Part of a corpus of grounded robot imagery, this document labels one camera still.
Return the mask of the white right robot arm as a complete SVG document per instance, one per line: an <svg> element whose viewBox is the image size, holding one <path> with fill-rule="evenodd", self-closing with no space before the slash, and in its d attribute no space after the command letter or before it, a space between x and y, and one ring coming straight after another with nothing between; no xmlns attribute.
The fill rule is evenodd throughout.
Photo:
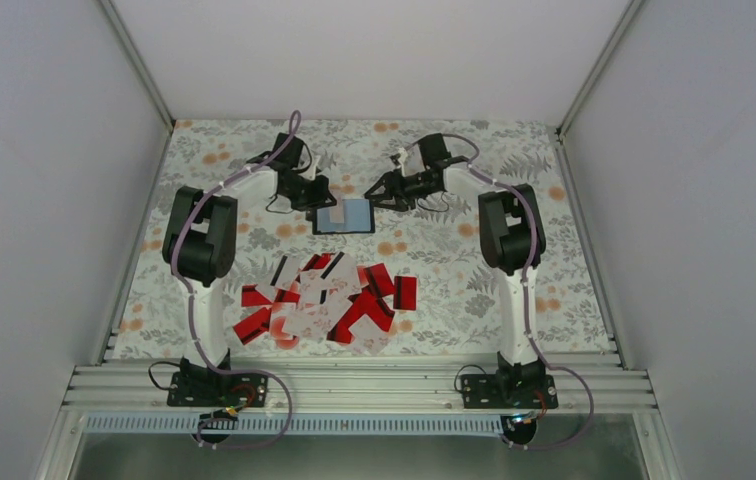
<svg viewBox="0 0 756 480"><path fill-rule="evenodd" d="M418 200L449 193L478 210L479 245L497 280L502 338L494 373L498 399L519 407L545 385L547 362L536 335L537 270L545 235L534 189L511 186L480 170L471 156L453 155L447 133L426 135L391 155L393 167L365 192L374 206L406 212Z"/></svg>

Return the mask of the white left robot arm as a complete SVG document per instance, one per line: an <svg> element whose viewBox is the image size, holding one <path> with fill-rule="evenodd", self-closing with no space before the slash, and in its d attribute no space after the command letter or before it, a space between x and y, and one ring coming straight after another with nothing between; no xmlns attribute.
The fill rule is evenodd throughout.
<svg viewBox="0 0 756 480"><path fill-rule="evenodd" d="M162 256L186 291L189 338L176 383L192 387L206 404L220 404L232 391L222 297L235 261L241 205L285 198L292 209L311 212L337 203L316 162L300 164L305 149L295 134L281 133L272 150L212 188L183 186L175 194Z"/></svg>

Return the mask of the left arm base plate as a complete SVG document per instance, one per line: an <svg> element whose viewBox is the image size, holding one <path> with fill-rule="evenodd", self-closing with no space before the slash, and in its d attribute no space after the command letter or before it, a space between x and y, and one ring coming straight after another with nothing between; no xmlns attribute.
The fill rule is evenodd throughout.
<svg viewBox="0 0 756 480"><path fill-rule="evenodd" d="M269 377L256 373L221 376L191 376L175 373L166 403L170 407L265 406Z"/></svg>

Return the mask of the black card holder wallet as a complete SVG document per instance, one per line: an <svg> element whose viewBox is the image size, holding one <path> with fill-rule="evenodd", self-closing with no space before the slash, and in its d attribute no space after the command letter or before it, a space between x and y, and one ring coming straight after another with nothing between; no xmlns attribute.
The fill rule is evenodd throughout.
<svg viewBox="0 0 756 480"><path fill-rule="evenodd" d="M317 209L312 218L314 235L372 234L375 232L375 216L372 203L363 198L344 199L345 224L333 225L329 222L329 208Z"/></svg>

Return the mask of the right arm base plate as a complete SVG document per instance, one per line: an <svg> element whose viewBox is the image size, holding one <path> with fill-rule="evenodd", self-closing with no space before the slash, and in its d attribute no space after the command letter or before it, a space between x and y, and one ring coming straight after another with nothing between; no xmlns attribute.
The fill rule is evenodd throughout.
<svg viewBox="0 0 756 480"><path fill-rule="evenodd" d="M558 409L559 399L554 378L546 375L529 385L503 389L494 374L463 374L459 390L466 409L532 410Z"/></svg>

